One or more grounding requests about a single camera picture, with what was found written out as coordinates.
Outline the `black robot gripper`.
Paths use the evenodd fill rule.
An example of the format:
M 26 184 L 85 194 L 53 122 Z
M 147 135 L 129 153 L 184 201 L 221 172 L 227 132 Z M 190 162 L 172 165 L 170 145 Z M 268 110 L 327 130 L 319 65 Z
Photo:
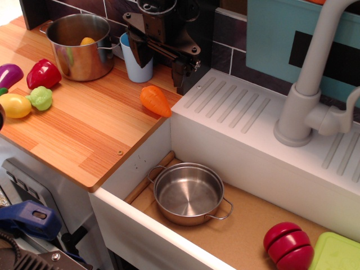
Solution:
M 190 65 L 199 65 L 200 47 L 190 37 L 186 24 L 192 18 L 178 12 L 149 14 L 127 12 L 123 15 L 127 23 L 129 45 L 133 56 L 144 68 L 158 52 L 171 60 L 172 79 L 175 87 L 181 87 L 184 77 L 191 71 Z

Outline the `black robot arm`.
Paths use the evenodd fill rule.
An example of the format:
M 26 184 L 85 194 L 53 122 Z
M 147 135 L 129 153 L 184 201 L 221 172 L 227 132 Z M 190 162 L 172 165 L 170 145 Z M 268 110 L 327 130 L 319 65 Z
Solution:
M 139 13 L 127 12 L 129 46 L 141 68 L 155 52 L 172 62 L 172 79 L 181 88 L 184 78 L 200 67 L 200 47 L 191 38 L 186 24 L 200 13 L 197 1 L 138 1 Z

